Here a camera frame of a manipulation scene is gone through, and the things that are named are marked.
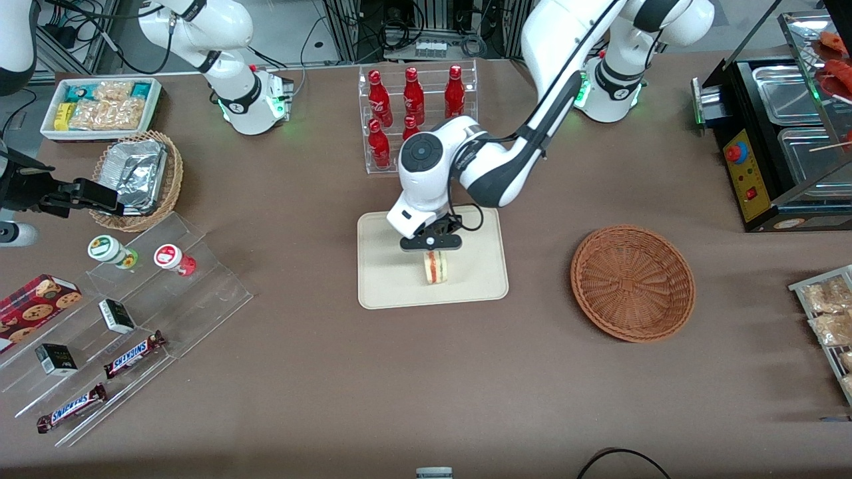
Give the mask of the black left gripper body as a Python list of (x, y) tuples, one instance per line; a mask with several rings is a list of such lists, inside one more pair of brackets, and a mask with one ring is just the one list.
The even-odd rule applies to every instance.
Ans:
[(401, 238), (399, 246), (402, 251), (444, 251), (444, 249), (460, 249), (463, 239), (453, 225), (430, 225), (416, 233), (413, 238)]

